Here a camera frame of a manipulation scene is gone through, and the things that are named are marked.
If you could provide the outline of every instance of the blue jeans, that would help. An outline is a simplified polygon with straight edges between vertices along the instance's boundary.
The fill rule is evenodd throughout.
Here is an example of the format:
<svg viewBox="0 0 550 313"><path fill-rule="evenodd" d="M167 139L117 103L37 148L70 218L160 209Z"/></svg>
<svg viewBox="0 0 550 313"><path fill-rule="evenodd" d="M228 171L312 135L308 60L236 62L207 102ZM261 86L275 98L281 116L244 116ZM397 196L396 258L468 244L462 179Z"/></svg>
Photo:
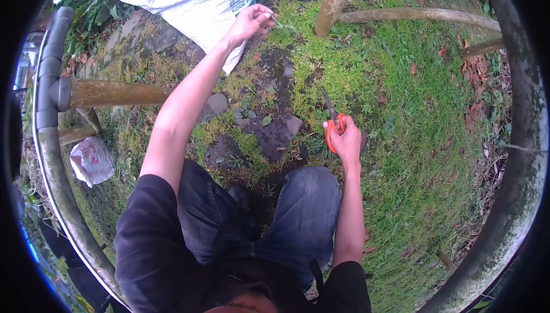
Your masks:
<svg viewBox="0 0 550 313"><path fill-rule="evenodd" d="M258 240L252 216L208 172L186 159L178 194L185 245L198 262L258 257L285 265L300 286L313 282L308 263L323 270L334 252L340 190L325 167L302 167L286 175L271 227Z"/></svg>

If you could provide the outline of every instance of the left hand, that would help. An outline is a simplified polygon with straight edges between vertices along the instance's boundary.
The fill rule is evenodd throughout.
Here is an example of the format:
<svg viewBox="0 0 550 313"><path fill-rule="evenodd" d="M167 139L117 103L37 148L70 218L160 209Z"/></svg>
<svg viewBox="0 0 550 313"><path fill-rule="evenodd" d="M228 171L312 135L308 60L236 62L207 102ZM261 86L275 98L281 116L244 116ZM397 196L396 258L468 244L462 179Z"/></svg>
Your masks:
<svg viewBox="0 0 550 313"><path fill-rule="evenodd" d="M267 30L275 25L275 22L270 20L270 13L273 13L273 11L261 4L254 4L244 8L239 12L237 19L231 28L229 28L224 38L229 41L229 44L233 48L236 48L244 41L250 39L255 33L267 34Z"/></svg>

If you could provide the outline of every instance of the curved pipe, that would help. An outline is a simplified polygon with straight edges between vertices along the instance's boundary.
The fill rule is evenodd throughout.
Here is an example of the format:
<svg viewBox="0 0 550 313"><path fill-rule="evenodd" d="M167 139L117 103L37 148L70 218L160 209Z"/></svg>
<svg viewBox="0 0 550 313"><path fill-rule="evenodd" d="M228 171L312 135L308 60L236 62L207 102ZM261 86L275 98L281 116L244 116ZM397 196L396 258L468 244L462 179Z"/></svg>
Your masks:
<svg viewBox="0 0 550 313"><path fill-rule="evenodd" d="M389 9L372 9L347 12L340 15L344 23L361 23L365 21L388 21L393 19L434 19L476 25L500 33L498 21L462 11L436 9L427 7L395 7Z"/></svg>
<svg viewBox="0 0 550 313"><path fill-rule="evenodd" d="M72 194L59 144L57 107L55 102L49 100L50 89L59 79L63 43L71 21L72 10L61 7L53 18L51 31L46 31L44 35L32 92L32 136L46 192L59 224L99 283L128 308L114 278L114 266L90 232Z"/></svg>

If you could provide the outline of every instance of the vegetation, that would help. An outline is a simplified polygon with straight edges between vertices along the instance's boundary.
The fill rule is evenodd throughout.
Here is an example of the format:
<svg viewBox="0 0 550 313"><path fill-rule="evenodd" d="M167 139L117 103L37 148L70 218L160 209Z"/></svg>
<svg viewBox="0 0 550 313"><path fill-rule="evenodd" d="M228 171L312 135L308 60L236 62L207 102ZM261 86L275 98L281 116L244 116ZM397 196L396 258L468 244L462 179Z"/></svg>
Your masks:
<svg viewBox="0 0 550 313"><path fill-rule="evenodd" d="M280 28L273 29L265 42L251 42L234 72L218 81L215 91L228 97L229 109L197 124L187 157L206 167L224 186L238 181L257 187L270 173L301 161L299 147L305 145L307 166L326 166L341 180L339 159L328 151L322 130L328 118L318 90L323 85L334 107L352 115L364 131L361 189L368 238L363 266L372 275L368 287L373 308L412 311L449 275L437 255L457 257L470 240L463 227L484 222L478 213L480 189L474 186L472 167L483 155L481 145L487 140L496 145L509 136L506 93L491 83L478 95L460 73L461 40L482 40L486 35L438 21L381 21L337 23L327 38L317 38L313 24L320 0L270 0L270 4L279 14ZM417 4L414 0L350 0L351 9L403 6ZM158 33L162 23L149 18L138 44ZM189 47L182 38L170 54L152 51L146 56L138 50L140 56L131 58L123 52L124 44L117 45L102 74L112 80L173 86L193 66L187 61ZM294 65L290 92L273 84L281 56ZM502 65L498 55L488 60L492 71ZM304 126L283 156L271 164L258 139L244 133L235 119L250 117L252 112L269 124L267 117L282 115L287 93L290 111ZM469 102L479 98L491 113L479 117L469 131L465 114ZM97 112L117 171L92 189L77 182L72 185L92 232L100 244L110 246L118 216L139 175L158 107L111 107ZM228 167L208 167L204 161L218 135L232 137L242 152L239 157L216 160ZM261 187L267 197L277 189L271 184ZM112 249L108 247L106 254L114 261Z"/></svg>

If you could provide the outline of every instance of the man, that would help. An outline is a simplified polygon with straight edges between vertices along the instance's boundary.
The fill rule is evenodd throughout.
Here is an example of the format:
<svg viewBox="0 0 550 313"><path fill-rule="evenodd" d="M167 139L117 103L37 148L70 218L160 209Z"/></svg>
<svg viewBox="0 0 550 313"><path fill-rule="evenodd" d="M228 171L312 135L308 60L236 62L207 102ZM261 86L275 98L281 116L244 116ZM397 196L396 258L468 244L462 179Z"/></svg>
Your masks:
<svg viewBox="0 0 550 313"><path fill-rule="evenodd" d="M341 199L326 168L295 170L286 177L271 228L259 240L244 190L226 192L184 159L227 56L255 33L266 34L274 25L270 13L260 4L240 12L158 113L114 241L116 279L134 312L370 312L361 267L361 132L351 117L343 120L343 135L331 136L344 168ZM332 272L323 284L320 269L331 257ZM303 295L313 273L315 304Z"/></svg>

